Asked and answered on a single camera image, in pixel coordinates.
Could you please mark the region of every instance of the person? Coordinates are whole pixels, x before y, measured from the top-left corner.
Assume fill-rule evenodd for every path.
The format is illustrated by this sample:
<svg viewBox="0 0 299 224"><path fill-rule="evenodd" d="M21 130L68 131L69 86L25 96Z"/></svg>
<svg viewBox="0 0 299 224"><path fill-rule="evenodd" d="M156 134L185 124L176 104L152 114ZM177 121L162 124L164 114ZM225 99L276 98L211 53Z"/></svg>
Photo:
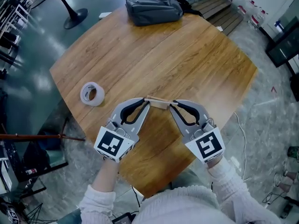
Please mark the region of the person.
<svg viewBox="0 0 299 224"><path fill-rule="evenodd" d="M292 185L285 184L282 182L283 177L288 177L293 181ZM283 168L281 174L276 173L274 175L274 187L281 188L284 192L286 192L286 196L290 199L293 199L295 201L298 201L298 193L299 193L299 173L295 172L289 172L286 169L286 163L283 163Z"/></svg>
<svg viewBox="0 0 299 224"><path fill-rule="evenodd" d="M111 224L119 165L106 159L79 204L83 224ZM133 224L280 224L262 207L228 161L220 156L207 163L212 190L199 185L165 190L145 199Z"/></svg>

